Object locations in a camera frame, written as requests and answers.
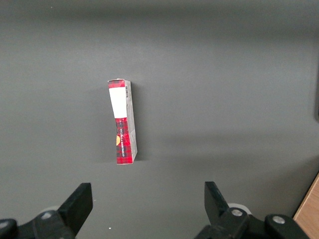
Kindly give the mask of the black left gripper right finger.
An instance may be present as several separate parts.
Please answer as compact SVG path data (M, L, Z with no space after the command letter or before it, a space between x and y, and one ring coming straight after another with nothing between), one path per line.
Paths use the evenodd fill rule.
M196 239L307 239L308 235L291 218L268 214L259 220L239 207L230 207L215 182L204 184L204 206L210 224Z

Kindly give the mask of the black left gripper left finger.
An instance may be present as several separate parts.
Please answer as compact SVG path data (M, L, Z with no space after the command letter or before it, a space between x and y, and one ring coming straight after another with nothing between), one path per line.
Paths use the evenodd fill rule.
M91 183L81 183L56 210L46 210L28 223L1 219L2 239L74 239L93 209Z

